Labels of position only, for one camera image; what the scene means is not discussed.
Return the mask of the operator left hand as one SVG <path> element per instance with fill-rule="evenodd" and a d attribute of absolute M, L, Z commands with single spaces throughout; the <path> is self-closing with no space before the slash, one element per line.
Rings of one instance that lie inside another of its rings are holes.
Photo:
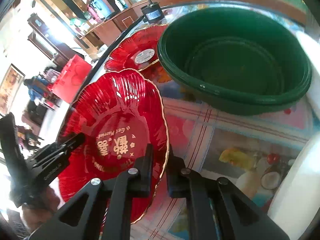
<path fill-rule="evenodd" d="M 60 198 L 56 195 L 54 189 L 47 187 L 45 197 L 48 200 L 48 208 L 37 209 L 35 207 L 22 205 L 21 220 L 29 233 L 34 232 L 58 210 Z"/>

